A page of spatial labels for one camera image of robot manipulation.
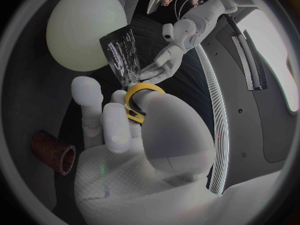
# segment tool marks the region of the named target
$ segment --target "copper pipe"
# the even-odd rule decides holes
[[[76,149],[44,130],[37,131],[30,142],[33,154],[61,175],[67,175],[74,164]]]

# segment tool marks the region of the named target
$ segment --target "white balloon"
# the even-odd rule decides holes
[[[48,21],[48,49],[67,69],[93,71],[108,64],[99,39],[126,25],[118,0],[61,0]]]

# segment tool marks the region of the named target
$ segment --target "window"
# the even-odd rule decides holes
[[[299,109],[298,87],[287,66],[287,48],[275,26],[265,13],[258,9],[246,16],[237,26],[242,32],[245,29],[248,31],[257,50],[275,73],[289,109],[293,112],[297,111]]]

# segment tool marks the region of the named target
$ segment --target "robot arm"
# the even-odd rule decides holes
[[[183,55],[198,46],[215,28],[218,17],[234,13],[238,6],[253,6],[250,0],[208,0],[192,8],[174,26],[163,25],[162,35],[169,42],[154,59],[144,68],[140,79],[146,83],[157,84],[172,77],[178,70]]]

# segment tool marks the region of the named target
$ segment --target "white fabric texture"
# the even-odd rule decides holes
[[[122,208],[171,188],[148,162],[141,137],[134,138],[130,149],[122,154],[112,153],[104,145],[80,154],[75,199],[89,225],[107,224]]]

